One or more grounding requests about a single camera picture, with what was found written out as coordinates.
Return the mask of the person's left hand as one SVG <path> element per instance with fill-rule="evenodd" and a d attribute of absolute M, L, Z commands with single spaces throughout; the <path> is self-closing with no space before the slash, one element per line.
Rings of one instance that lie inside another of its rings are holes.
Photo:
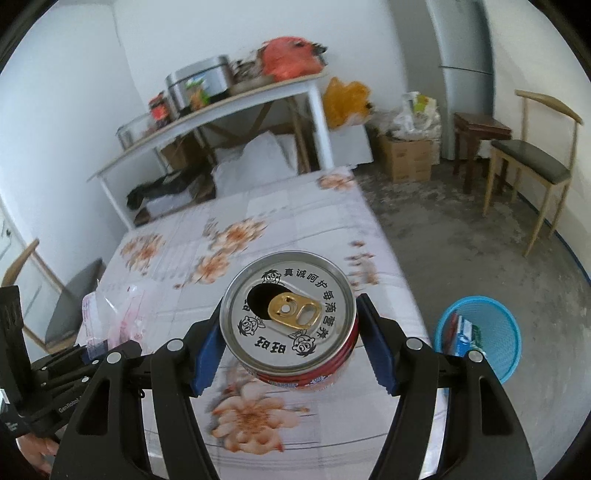
<path fill-rule="evenodd" d="M 37 472 L 51 474 L 52 463 L 49 458 L 56 457 L 58 443 L 51 438 L 39 438 L 32 433 L 19 437 L 16 442 L 24 458 Z"/>

